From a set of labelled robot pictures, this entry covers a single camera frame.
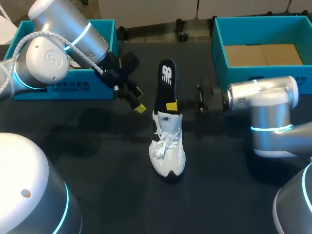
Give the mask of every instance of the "shoe tongue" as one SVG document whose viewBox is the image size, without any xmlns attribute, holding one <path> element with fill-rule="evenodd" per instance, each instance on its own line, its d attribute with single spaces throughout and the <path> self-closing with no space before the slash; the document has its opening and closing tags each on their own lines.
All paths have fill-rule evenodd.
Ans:
<svg viewBox="0 0 312 234">
<path fill-rule="evenodd" d="M 176 134 L 181 126 L 182 118 L 180 115 L 171 115 L 158 111 L 158 121 L 161 129 L 169 134 Z"/>
</svg>

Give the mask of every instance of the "teal box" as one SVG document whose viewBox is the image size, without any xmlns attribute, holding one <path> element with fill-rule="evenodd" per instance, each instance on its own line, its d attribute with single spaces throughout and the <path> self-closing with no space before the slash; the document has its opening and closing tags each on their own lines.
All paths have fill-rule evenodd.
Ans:
<svg viewBox="0 0 312 234">
<path fill-rule="evenodd" d="M 303 65 L 230 67 L 225 45 L 294 44 Z M 212 54 L 219 85 L 292 76 L 300 94 L 312 94 L 312 24 L 306 16 L 216 18 Z"/>
<path fill-rule="evenodd" d="M 109 42 L 110 51 L 118 56 L 118 40 L 114 20 L 90 20 L 90 23 Z M 32 21 L 22 21 L 4 59 L 12 57 L 18 42 L 34 31 Z M 92 69 L 70 69 L 64 80 L 46 87 L 46 92 L 14 96 L 17 100 L 68 100 L 68 99 L 113 99 L 114 91 L 94 75 Z"/>
</svg>

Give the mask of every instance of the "shoe insole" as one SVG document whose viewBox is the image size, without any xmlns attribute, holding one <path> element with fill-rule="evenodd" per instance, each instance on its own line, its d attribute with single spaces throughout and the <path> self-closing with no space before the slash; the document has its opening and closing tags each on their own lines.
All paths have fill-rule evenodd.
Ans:
<svg viewBox="0 0 312 234">
<path fill-rule="evenodd" d="M 176 64 L 172 59 L 159 63 L 154 112 L 178 114 L 176 104 Z"/>
</svg>

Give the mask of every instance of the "cardboard box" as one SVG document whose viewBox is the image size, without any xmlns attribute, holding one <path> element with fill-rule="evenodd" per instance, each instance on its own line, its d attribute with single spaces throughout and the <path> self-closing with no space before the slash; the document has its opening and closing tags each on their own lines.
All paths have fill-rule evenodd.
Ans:
<svg viewBox="0 0 312 234">
<path fill-rule="evenodd" d="M 257 78 L 293 76 L 312 94 L 312 24 L 306 16 L 216 18 L 212 54 L 222 89 Z"/>
<path fill-rule="evenodd" d="M 110 44 L 110 50 L 118 56 L 118 40 L 114 20 L 90 20 L 90 23 Z M 4 59 L 12 56 L 18 42 L 34 31 L 32 21 L 22 21 Z M 71 100 L 113 99 L 114 91 L 108 88 L 92 69 L 70 69 L 67 76 L 56 84 L 47 86 L 44 92 L 14 96 L 16 100 Z"/>
<path fill-rule="evenodd" d="M 226 45 L 230 67 L 303 65 L 294 44 Z"/>
</svg>

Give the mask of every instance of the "cable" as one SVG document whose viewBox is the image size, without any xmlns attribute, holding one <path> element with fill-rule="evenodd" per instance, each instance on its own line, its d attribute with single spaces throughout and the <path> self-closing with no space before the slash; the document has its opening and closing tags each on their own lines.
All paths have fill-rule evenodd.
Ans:
<svg viewBox="0 0 312 234">
<path fill-rule="evenodd" d="M 12 75 L 13 75 L 13 71 L 14 71 L 14 67 L 16 64 L 16 59 L 17 56 L 19 55 L 20 49 L 22 48 L 22 46 L 30 39 L 34 39 L 36 37 L 51 37 L 51 38 L 57 38 L 60 41 L 62 41 L 65 45 L 69 46 L 71 49 L 73 49 L 73 51 L 75 51 L 81 58 L 83 58 L 88 64 L 90 64 L 94 69 L 96 69 L 101 75 L 103 75 L 103 70 L 98 67 L 94 62 L 92 62 L 87 56 L 85 56 L 77 47 L 73 46 L 72 43 L 70 43 L 67 39 L 65 39 L 64 37 L 56 34 L 56 33 L 51 33 L 48 31 L 38 31 L 38 32 L 34 32 L 31 34 L 28 34 L 26 36 L 24 36 L 19 43 L 17 44 L 13 56 L 12 56 L 12 63 L 10 66 L 10 70 L 9 70 L 9 74 L 8 77 L 6 78 L 6 81 L 4 83 L 4 85 L 0 88 L 0 95 L 5 91 L 5 89 L 7 88 L 7 86 L 10 84 L 11 85 L 11 96 L 14 95 L 14 83 L 12 81 Z"/>
<path fill-rule="evenodd" d="M 1 5 L 0 5 L 0 11 L 4 15 L 4 17 L 6 17 L 6 19 L 12 23 L 10 17 L 7 15 L 7 13 L 5 12 L 4 8 Z"/>
</svg>

